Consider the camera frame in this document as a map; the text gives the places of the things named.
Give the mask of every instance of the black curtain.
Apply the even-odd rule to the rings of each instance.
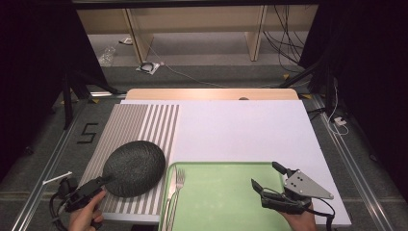
[[[71,74],[72,70],[86,72],[102,83],[106,80],[81,21],[69,6],[37,6],[36,1],[29,0],[0,1],[0,33],[3,179],[50,115],[66,73],[82,98],[89,95],[89,82]]]
[[[402,1],[323,6],[318,9],[301,64],[317,62],[335,35],[333,28],[346,25],[334,38],[328,69],[339,80],[339,96],[357,119],[372,155],[408,201],[408,181],[403,180],[408,179],[407,11]],[[318,90],[324,87],[325,78],[314,76],[311,84],[312,90]]]

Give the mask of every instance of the striped mat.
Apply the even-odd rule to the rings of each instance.
[[[101,176],[108,157],[130,141],[156,143],[165,153],[168,164],[178,114],[179,105],[115,105],[80,185]],[[123,198],[107,193],[100,209],[104,213],[159,215],[164,187],[163,176],[154,189],[140,196]]]

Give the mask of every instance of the silver fork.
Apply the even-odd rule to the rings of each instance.
[[[171,231],[173,228],[173,222],[174,222],[174,214],[176,213],[176,207],[177,207],[177,200],[178,200],[178,195],[180,190],[184,186],[184,181],[186,180],[186,175],[184,173],[184,170],[179,168],[177,169],[177,180],[176,180],[176,196],[174,198],[174,203],[173,207],[171,209],[171,214],[170,214],[170,221],[168,222],[168,228],[167,231]]]

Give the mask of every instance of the human hand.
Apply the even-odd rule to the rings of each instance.
[[[97,206],[105,194],[105,191],[98,193],[87,206],[71,213],[69,231],[95,231],[90,223],[92,220],[97,223],[103,221],[102,212],[97,210]]]
[[[309,212],[303,212],[301,215],[289,215],[287,213],[278,212],[281,214],[294,231],[317,231],[315,215]]]

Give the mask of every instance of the green cutting board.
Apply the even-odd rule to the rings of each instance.
[[[283,191],[282,177],[271,163],[175,163],[166,173],[161,226],[174,167],[186,181],[179,193],[172,231],[291,230],[276,211],[263,208],[251,178],[261,186]]]

